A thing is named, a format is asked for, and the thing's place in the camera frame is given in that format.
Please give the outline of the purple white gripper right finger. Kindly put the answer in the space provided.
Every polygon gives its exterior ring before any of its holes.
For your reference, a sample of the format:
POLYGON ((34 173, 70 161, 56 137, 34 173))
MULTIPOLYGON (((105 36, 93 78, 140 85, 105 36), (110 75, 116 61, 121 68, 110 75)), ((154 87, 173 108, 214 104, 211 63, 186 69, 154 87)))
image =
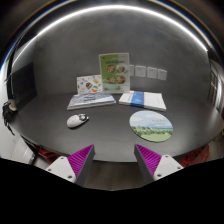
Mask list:
POLYGON ((145 184, 150 184, 183 169, 183 166, 170 155, 159 155, 139 144, 134 146, 134 155, 145 184))

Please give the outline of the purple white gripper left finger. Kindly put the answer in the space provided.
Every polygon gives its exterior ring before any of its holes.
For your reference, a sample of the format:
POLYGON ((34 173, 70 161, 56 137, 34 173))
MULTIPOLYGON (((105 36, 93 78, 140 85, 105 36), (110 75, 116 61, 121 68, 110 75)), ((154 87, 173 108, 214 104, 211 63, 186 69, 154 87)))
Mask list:
POLYGON ((89 145, 68 157, 60 156, 46 168, 46 171, 83 186, 94 156, 94 145, 89 145))

